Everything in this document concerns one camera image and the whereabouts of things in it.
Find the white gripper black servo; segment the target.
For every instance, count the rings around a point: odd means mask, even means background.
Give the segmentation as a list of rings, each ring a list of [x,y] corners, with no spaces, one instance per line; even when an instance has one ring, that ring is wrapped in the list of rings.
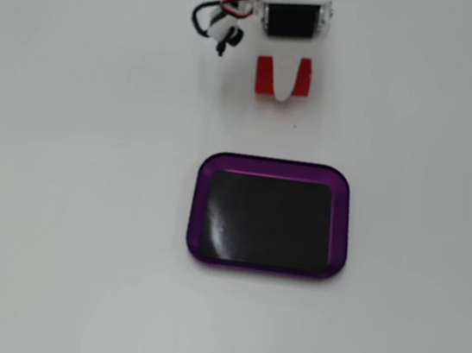
[[[331,0],[260,0],[255,51],[277,56],[274,97],[284,102],[293,93],[300,59],[320,50],[333,17]]]

